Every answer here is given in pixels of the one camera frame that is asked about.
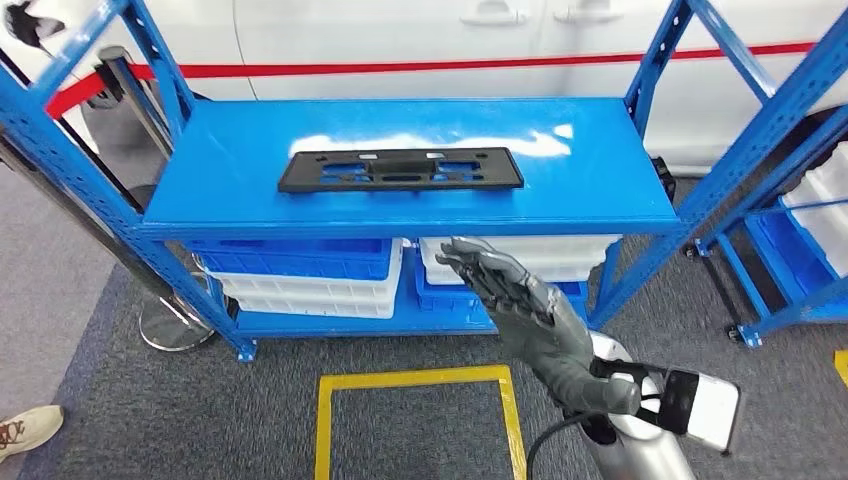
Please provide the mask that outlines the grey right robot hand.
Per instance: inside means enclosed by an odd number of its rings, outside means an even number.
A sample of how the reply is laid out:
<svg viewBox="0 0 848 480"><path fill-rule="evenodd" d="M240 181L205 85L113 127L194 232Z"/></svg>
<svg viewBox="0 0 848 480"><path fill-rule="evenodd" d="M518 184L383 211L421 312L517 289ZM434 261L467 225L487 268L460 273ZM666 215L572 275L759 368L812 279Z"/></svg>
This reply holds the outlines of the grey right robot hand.
<svg viewBox="0 0 848 480"><path fill-rule="evenodd" d="M560 289L478 238L452 237L435 258L478 296L506 350L559 398L603 383L590 372L588 329Z"/></svg>

